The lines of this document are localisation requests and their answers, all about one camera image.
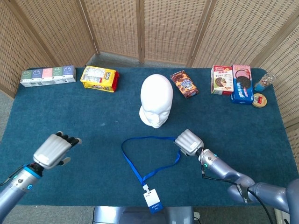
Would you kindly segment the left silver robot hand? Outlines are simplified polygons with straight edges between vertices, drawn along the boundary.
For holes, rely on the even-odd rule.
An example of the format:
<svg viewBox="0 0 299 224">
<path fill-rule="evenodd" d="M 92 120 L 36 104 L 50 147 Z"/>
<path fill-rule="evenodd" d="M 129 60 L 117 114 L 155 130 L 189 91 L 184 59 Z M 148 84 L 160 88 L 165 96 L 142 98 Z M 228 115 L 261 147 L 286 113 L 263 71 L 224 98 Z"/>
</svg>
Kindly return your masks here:
<svg viewBox="0 0 299 224">
<path fill-rule="evenodd" d="M 80 138 L 69 137 L 58 131 L 36 150 L 33 160 L 45 169 L 52 169 L 55 166 L 64 166 L 71 161 L 70 157 L 64 157 L 76 144 L 81 144 Z"/>
</svg>

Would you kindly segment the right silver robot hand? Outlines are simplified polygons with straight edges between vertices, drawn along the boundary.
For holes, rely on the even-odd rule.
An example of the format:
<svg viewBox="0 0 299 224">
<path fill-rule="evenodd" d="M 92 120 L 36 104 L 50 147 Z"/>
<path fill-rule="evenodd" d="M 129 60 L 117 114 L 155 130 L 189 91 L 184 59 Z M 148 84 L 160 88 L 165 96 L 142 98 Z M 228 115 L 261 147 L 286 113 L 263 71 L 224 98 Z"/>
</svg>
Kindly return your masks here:
<svg viewBox="0 0 299 224">
<path fill-rule="evenodd" d="M 203 141 L 189 129 L 183 131 L 174 142 L 187 156 L 195 156 L 196 152 L 204 147 Z"/>
</svg>

